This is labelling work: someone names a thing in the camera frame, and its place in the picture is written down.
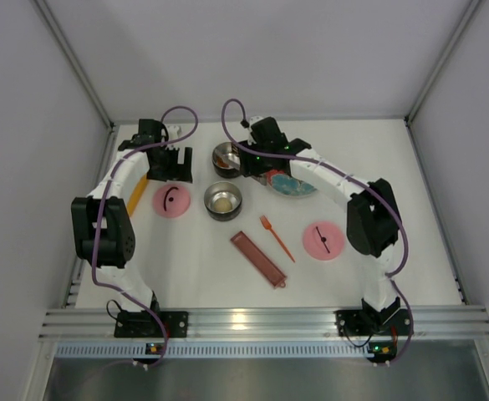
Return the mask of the orange plastic fork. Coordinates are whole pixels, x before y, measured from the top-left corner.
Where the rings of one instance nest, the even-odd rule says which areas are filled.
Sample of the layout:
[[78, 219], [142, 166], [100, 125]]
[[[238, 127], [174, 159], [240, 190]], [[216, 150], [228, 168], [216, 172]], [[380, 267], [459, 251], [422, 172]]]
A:
[[286, 245], [284, 244], [284, 242], [282, 241], [282, 239], [279, 237], [279, 235], [277, 234], [277, 232], [273, 229], [273, 226], [272, 226], [271, 222], [269, 221], [269, 219], [265, 215], [262, 215], [262, 216], [260, 216], [260, 222], [262, 223], [263, 228], [266, 231], [268, 231], [273, 236], [273, 238], [276, 240], [276, 242], [278, 243], [278, 245], [280, 245], [280, 247], [283, 249], [283, 251], [289, 257], [289, 259], [293, 263], [295, 263], [296, 261], [295, 261], [293, 255], [292, 255], [292, 253], [286, 247]]

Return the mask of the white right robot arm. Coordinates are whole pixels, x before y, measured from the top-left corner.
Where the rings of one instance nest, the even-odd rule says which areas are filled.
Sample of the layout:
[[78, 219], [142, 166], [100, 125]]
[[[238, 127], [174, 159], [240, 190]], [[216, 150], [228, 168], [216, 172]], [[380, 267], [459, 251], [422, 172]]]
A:
[[387, 180], [364, 181], [343, 172], [300, 139], [276, 150], [260, 150], [247, 141], [238, 149], [242, 175], [260, 176], [280, 170], [295, 180], [311, 185], [339, 206], [346, 216], [345, 237], [359, 254], [358, 265], [363, 295], [362, 308], [374, 315], [392, 313], [399, 297], [391, 277], [396, 242], [407, 241], [392, 187]]

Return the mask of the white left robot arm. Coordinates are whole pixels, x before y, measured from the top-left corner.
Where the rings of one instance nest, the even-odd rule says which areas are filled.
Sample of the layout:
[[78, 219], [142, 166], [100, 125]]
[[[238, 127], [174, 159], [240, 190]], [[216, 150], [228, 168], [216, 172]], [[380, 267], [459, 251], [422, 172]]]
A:
[[92, 281], [120, 297], [127, 312], [143, 312], [155, 294], [132, 262], [136, 248], [127, 205], [140, 180], [192, 182], [191, 147], [125, 140], [103, 180], [71, 204], [77, 256], [90, 264]]

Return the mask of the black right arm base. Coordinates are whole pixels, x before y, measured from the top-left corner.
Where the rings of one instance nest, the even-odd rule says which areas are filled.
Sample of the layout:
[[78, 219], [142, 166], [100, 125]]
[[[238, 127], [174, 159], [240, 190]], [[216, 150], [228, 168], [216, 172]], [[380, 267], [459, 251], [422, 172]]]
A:
[[349, 338], [368, 336], [391, 336], [392, 329], [400, 336], [407, 336], [411, 318], [406, 309], [401, 308], [389, 319], [372, 316], [362, 309], [341, 309], [334, 313], [336, 327], [341, 336]]

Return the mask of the pink lid with black handle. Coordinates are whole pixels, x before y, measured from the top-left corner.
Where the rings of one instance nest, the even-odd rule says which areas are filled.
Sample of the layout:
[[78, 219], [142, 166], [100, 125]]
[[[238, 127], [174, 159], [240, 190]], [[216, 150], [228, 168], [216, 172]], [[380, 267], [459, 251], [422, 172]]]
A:
[[155, 191], [152, 206], [158, 216], [174, 219], [183, 216], [191, 204], [190, 191], [183, 185], [163, 185]]
[[331, 221], [316, 221], [303, 231], [303, 248], [318, 261], [331, 261], [344, 250], [345, 236]]

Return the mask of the beige round food ball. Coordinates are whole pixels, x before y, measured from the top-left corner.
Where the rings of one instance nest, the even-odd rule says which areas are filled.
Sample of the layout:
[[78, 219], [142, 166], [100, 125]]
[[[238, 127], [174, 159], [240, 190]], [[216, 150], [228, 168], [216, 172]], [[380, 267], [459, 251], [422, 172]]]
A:
[[232, 202], [226, 197], [220, 197], [216, 199], [212, 206], [216, 213], [228, 213], [232, 211]]

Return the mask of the orange food pieces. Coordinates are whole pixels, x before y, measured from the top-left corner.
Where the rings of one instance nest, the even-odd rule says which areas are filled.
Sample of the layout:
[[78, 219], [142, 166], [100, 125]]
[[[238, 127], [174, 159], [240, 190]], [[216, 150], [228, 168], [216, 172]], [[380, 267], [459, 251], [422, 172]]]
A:
[[228, 164], [226, 164], [220, 160], [215, 162], [215, 166], [220, 168], [220, 169], [224, 169], [224, 170], [231, 170], [232, 169], [230, 165], [228, 165]]

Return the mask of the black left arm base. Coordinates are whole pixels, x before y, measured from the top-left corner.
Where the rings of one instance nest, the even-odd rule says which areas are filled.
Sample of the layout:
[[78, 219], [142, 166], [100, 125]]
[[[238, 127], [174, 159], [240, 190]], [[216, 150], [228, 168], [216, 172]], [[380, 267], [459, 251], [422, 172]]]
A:
[[[168, 338], [186, 338], [189, 313], [185, 311], [161, 311], [159, 319]], [[119, 312], [116, 318], [115, 338], [163, 338], [163, 332], [155, 319], [146, 311]]]

